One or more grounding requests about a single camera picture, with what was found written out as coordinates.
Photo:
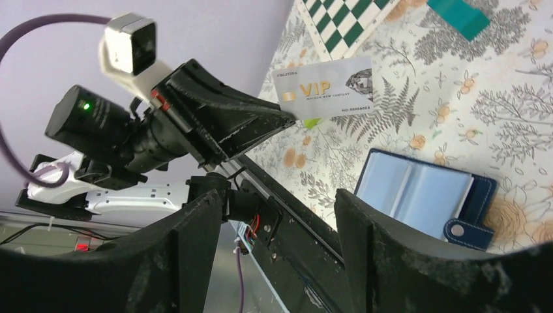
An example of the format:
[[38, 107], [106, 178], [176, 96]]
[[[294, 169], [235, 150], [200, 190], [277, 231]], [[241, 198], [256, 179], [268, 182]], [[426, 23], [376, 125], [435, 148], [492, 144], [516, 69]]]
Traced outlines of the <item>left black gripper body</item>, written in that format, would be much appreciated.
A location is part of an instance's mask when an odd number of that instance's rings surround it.
[[129, 138], [131, 171], [145, 173], [185, 155], [191, 155], [199, 167], [208, 171], [225, 161], [207, 157], [208, 143], [213, 141], [207, 124], [201, 123], [188, 106], [167, 98], [166, 80], [151, 94], [151, 108]]

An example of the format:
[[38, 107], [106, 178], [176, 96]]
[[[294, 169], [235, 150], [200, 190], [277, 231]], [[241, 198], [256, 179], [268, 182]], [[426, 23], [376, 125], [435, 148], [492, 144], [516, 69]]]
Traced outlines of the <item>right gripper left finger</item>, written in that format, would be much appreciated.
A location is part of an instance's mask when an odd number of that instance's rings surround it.
[[214, 190], [92, 252], [1, 251], [2, 312], [202, 312], [222, 220]]

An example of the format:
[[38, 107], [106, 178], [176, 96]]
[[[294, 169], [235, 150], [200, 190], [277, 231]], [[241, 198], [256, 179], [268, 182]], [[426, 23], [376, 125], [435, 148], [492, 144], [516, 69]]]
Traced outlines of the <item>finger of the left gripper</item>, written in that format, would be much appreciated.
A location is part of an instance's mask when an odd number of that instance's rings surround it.
[[190, 59], [166, 78], [167, 98], [188, 106], [201, 123], [234, 130], [247, 121], [281, 118], [275, 104], [240, 92]]
[[237, 110], [210, 110], [207, 131], [208, 158], [234, 158], [292, 126], [296, 118], [286, 112], [259, 113]]

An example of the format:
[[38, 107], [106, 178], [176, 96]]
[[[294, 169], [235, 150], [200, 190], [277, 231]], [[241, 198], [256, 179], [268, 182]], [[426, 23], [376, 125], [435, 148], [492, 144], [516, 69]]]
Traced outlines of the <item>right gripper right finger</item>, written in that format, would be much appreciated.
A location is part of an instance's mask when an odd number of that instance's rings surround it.
[[354, 312], [551, 312], [552, 244], [491, 254], [435, 239], [336, 192]]

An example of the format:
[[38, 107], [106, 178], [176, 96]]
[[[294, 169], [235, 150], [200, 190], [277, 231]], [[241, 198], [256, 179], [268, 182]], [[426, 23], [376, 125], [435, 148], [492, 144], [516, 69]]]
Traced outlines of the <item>navy blue card holder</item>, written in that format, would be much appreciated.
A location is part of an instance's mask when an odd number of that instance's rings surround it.
[[484, 226], [495, 179], [372, 148], [354, 194], [377, 211], [436, 239], [486, 251]]

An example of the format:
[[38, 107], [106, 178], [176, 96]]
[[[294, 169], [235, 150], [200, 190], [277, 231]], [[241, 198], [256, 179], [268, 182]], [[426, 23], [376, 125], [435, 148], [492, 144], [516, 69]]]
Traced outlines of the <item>silver VIP credit card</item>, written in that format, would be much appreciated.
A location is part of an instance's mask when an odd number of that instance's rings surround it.
[[281, 110], [298, 120], [369, 113], [374, 109], [369, 56], [272, 72]]

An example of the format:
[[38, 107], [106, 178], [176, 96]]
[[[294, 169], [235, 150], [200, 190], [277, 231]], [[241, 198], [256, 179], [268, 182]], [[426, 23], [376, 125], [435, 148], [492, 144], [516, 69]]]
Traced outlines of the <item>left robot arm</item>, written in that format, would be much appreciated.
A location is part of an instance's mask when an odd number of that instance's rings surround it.
[[31, 173], [67, 180], [57, 188], [27, 183], [16, 206], [67, 220], [93, 216], [90, 191], [108, 195], [147, 181], [147, 172], [190, 155], [206, 171], [235, 159], [291, 127], [295, 117], [277, 104], [225, 85], [196, 60], [170, 71], [147, 88], [153, 102], [142, 116], [80, 86], [55, 106], [45, 134], [74, 149], [59, 159], [37, 155]]

